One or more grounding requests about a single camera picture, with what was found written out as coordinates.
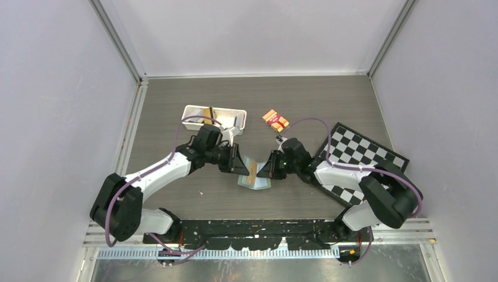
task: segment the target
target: light blue cloth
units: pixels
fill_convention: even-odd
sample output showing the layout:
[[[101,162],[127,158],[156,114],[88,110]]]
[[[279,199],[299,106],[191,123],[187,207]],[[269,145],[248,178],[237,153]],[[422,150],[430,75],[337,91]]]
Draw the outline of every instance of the light blue cloth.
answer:
[[[245,166],[247,167],[249,165],[249,162],[252,160],[253,159],[251,159],[250,157],[244,156],[243,161],[244,161]],[[260,172],[260,170],[263,168],[263,166],[265,164],[266,164],[266,162],[258,163],[257,172]],[[247,187],[249,189],[253,189],[253,190],[262,190],[262,189],[268,189],[271,187],[271,181],[269,178],[256,177],[256,180],[254,181],[254,187],[251,187],[245,183],[246,178],[247,178],[247,176],[245,176],[245,175],[239,175],[237,184],[239,184],[240,186]]]

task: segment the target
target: metal floor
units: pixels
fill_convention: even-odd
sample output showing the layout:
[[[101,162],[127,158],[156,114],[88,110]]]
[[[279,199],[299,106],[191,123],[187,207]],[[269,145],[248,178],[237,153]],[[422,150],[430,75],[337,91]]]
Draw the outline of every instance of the metal floor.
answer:
[[[342,122],[371,139],[391,147],[372,86],[366,76],[309,76],[261,78],[157,79],[149,82],[137,128],[128,173],[164,158],[173,148],[174,130],[186,105],[243,109],[247,122],[241,155],[256,161],[268,159],[277,148],[275,132],[262,115],[275,109],[290,122],[317,116],[332,127]],[[179,143],[193,131],[183,126]],[[287,137],[297,137],[314,155],[327,136],[318,122],[293,127]],[[253,191],[237,185],[237,175],[220,173],[206,165],[152,195],[144,207],[164,207],[182,219],[333,219],[344,209],[323,192],[300,182],[296,175],[272,181],[267,190]]]
[[[418,245],[375,245],[349,268],[334,258],[279,260],[196,260],[160,267],[157,260],[98,260],[93,282],[100,281],[431,281]]]

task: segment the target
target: black and white checkerboard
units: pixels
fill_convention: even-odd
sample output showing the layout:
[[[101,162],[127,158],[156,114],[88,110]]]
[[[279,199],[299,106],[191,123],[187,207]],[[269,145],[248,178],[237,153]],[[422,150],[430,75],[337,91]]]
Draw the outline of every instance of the black and white checkerboard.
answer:
[[[330,147],[330,161],[338,163],[349,163],[352,165],[375,165],[380,160],[386,159],[405,171],[409,160],[400,154],[376,143],[351,128],[337,123],[331,131],[332,141]],[[325,160],[327,153],[328,138],[317,151],[315,158]],[[332,197],[336,198],[346,206],[360,204],[364,195],[352,189],[334,186],[332,191],[324,189]]]

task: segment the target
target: small box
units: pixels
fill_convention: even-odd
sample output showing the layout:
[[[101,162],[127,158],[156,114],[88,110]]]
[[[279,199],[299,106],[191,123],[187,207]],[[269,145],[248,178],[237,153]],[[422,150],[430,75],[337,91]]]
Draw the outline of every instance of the small box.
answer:
[[[270,110],[266,115],[263,116],[263,120],[271,126],[276,132],[281,132],[285,127],[289,125],[289,121],[284,119],[275,110]]]

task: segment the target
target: wood grain surface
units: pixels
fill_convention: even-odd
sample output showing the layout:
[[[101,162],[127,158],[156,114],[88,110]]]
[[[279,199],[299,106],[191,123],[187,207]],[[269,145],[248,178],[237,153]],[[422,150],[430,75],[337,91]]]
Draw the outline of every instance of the wood grain surface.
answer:
[[[128,173],[164,158],[173,149],[175,128],[186,105],[247,111],[241,154],[265,162],[277,148],[276,132],[262,116],[275,109],[291,123],[316,116],[330,127],[342,122],[390,147],[379,106],[366,76],[262,78],[180,78],[151,80],[145,97]],[[179,144],[196,132],[179,132]],[[314,155],[327,136],[324,126],[304,121],[287,137],[297,137]],[[182,219],[333,219],[344,209],[333,198],[300,182],[296,175],[272,180],[267,190],[237,185],[237,175],[207,164],[152,195],[144,207],[164,207]]]

